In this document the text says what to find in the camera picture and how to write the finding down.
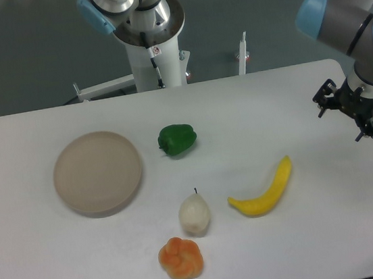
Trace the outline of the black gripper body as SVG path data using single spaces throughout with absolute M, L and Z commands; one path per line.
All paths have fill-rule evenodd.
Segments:
M 362 88 L 349 87 L 347 79 L 334 93 L 334 99 L 340 105 L 340 111 L 353 118 L 357 125 L 367 124 L 373 117 L 373 99 L 362 97 Z

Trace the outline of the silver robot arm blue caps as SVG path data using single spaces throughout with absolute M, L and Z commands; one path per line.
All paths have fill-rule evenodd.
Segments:
M 85 21 L 114 35 L 126 48 L 141 92 L 187 83 L 188 54 L 178 48 L 184 11 L 177 0 L 77 0 Z M 373 0 L 304 0 L 295 25 L 304 35 L 351 57 L 343 85 L 327 80 L 313 100 L 321 112 L 353 118 L 361 136 L 373 138 Z

